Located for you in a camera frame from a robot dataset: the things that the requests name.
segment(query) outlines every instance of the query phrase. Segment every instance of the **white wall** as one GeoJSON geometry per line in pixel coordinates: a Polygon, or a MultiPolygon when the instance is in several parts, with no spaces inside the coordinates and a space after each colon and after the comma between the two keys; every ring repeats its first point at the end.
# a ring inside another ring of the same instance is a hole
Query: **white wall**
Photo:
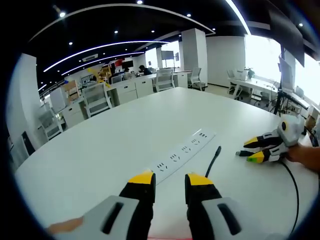
{"type": "Polygon", "coordinates": [[[199,29],[195,30],[196,33],[196,45],[198,52],[198,66],[201,68],[200,79],[202,83],[208,85],[208,53],[207,53],[207,40],[204,31],[199,29]]]}
{"type": "Polygon", "coordinates": [[[145,52],[145,63],[147,68],[158,68],[158,59],[157,59],[157,50],[156,48],[152,48],[145,52]]]}
{"type": "MultiPolygon", "coordinates": [[[[101,70],[103,65],[104,65],[104,63],[98,64],[95,66],[91,66],[90,69],[93,69],[94,71],[96,71],[98,73],[101,70]]],[[[64,77],[64,80],[67,80],[68,82],[76,80],[78,87],[80,87],[82,84],[81,78],[92,75],[92,72],[89,72],[88,69],[89,69],[89,67],[85,68],[85,69],[81,69],[80,71],[77,71],[73,74],[70,74],[69,76],[67,75],[66,77],[64,77]]]]}
{"type": "Polygon", "coordinates": [[[137,63],[138,68],[141,65],[144,65],[147,68],[148,66],[146,64],[146,55],[145,54],[141,54],[139,56],[136,56],[136,63],[137,63]]]}
{"type": "Polygon", "coordinates": [[[180,52],[180,70],[184,71],[185,70],[185,61],[184,61],[184,46],[182,41],[179,42],[179,52],[180,52]]]}
{"type": "Polygon", "coordinates": [[[162,64],[162,52],[161,52],[161,47],[156,49],[156,59],[158,61],[158,68],[162,69],[163,64],[162,64]]]}
{"type": "Polygon", "coordinates": [[[182,48],[185,70],[201,68],[200,80],[208,85],[208,56],[206,34],[196,28],[183,31],[182,48]]]}
{"type": "Polygon", "coordinates": [[[13,143],[26,131],[35,149],[43,144],[37,131],[40,106],[36,58],[23,53],[12,74],[6,105],[6,124],[13,143]]]}
{"type": "Polygon", "coordinates": [[[196,32],[194,29],[183,31],[182,35],[182,47],[184,69],[192,70],[194,66],[198,66],[198,50],[197,50],[197,39],[196,32]]]}
{"type": "Polygon", "coordinates": [[[243,36],[212,36],[206,38],[208,83],[229,86],[227,70],[246,66],[243,36]]]}

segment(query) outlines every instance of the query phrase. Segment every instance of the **white table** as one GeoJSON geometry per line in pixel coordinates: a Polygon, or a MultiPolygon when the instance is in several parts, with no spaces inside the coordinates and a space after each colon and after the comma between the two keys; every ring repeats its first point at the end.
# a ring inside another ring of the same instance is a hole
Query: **white table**
{"type": "MultiPolygon", "coordinates": [[[[173,88],[102,112],[43,145],[17,170],[26,203],[44,226],[80,217],[159,155],[202,127],[216,137],[156,187],[149,236],[191,236],[186,217],[185,174],[205,174],[219,145],[209,178],[263,224],[266,232],[287,234],[296,216],[296,191],[285,168],[254,164],[235,156],[253,136],[272,131],[280,118],[240,101],[194,89],[173,88]]],[[[318,176],[287,162],[300,194],[298,223],[318,193],[318,176]]]]}
{"type": "Polygon", "coordinates": [[[251,89],[257,89],[262,92],[266,92],[269,95],[269,102],[272,101],[272,93],[278,94],[277,87],[273,86],[272,83],[263,81],[260,79],[252,78],[246,81],[238,80],[238,79],[229,79],[231,83],[236,84],[235,90],[233,93],[233,99],[237,97],[237,92],[240,86],[248,87],[251,89]]]}

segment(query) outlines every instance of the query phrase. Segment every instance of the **black ceiling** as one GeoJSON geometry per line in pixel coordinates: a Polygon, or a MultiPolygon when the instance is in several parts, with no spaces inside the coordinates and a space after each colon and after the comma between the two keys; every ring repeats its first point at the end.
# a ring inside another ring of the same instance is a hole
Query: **black ceiling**
{"type": "MultiPolygon", "coordinates": [[[[267,11],[263,0],[233,0],[246,21],[269,23],[267,11]]],[[[290,19],[298,24],[301,16],[293,16],[292,11],[279,0],[272,0],[290,19]]],[[[136,0],[87,0],[87,1],[40,1],[35,3],[23,3],[24,11],[20,17],[28,15],[27,27],[21,29],[24,36],[29,40],[38,31],[48,24],[59,19],[59,13],[53,6],[62,11],[72,13],[74,11],[97,6],[101,4],[129,3],[135,4],[136,0]]],[[[231,10],[225,0],[144,0],[144,5],[167,9],[182,15],[191,14],[193,20],[205,25],[208,28],[216,28],[216,35],[243,35],[242,26],[222,26],[225,21],[238,21],[236,14],[231,10]]],[[[145,43],[131,43],[116,46],[109,46],[89,51],[72,57],[57,66],[43,72],[57,61],[74,53],[110,43],[124,41],[154,40],[174,31],[184,31],[191,28],[198,28],[206,34],[209,30],[182,17],[154,9],[130,6],[103,7],[87,10],[55,23],[44,30],[25,46],[25,53],[37,58],[37,80],[38,86],[41,82],[48,84],[50,81],[57,82],[63,79],[61,74],[81,64],[84,57],[98,54],[98,58],[131,53],[145,43]]],[[[252,29],[252,33],[259,34],[258,29],[252,29]]],[[[268,31],[261,30],[261,34],[267,35],[268,31]]],[[[308,40],[308,34],[302,32],[303,37],[308,40]]],[[[176,35],[170,39],[179,39],[176,35]]]]}

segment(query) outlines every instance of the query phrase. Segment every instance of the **white office chair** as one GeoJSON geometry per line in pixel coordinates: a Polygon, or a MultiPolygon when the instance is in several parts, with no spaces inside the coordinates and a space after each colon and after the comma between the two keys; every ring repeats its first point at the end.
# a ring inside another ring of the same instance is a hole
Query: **white office chair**
{"type": "Polygon", "coordinates": [[[10,148],[11,168],[15,172],[29,157],[24,139],[20,136],[10,148]]]}
{"type": "Polygon", "coordinates": [[[83,97],[88,118],[112,108],[104,82],[84,88],[83,97]]]}
{"type": "Polygon", "coordinates": [[[201,82],[200,80],[200,73],[201,73],[201,68],[200,67],[195,67],[192,70],[191,77],[188,77],[188,87],[189,88],[199,88],[200,91],[203,90],[203,88],[206,86],[204,82],[201,82]]]}
{"type": "Polygon", "coordinates": [[[163,68],[156,71],[155,89],[157,92],[175,88],[174,69],[163,68]]]}
{"type": "Polygon", "coordinates": [[[51,108],[48,109],[47,103],[40,107],[38,111],[38,119],[44,129],[45,137],[48,141],[64,132],[61,123],[54,114],[54,111],[52,111],[51,108]]]}
{"type": "Polygon", "coordinates": [[[119,83],[122,81],[122,75],[114,76],[111,78],[111,84],[119,83]]]}
{"type": "MultiPolygon", "coordinates": [[[[237,84],[232,83],[231,80],[236,79],[236,76],[235,76],[235,73],[234,73],[233,70],[227,70],[226,73],[228,74],[228,80],[229,80],[229,83],[230,83],[229,84],[229,89],[228,89],[228,94],[232,94],[230,92],[236,90],[237,84]]],[[[237,99],[240,96],[241,92],[242,92],[242,87],[239,86],[239,90],[238,90],[238,92],[236,94],[236,98],[235,99],[237,99]]]]}

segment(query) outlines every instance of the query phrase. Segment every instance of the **power strip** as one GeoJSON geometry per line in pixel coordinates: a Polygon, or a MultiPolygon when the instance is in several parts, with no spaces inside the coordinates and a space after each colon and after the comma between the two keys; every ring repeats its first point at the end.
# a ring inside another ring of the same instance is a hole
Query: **power strip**
{"type": "Polygon", "coordinates": [[[184,143],[177,145],[160,160],[155,161],[149,169],[155,173],[156,184],[158,185],[181,168],[215,136],[216,133],[210,128],[200,128],[184,143]]]}

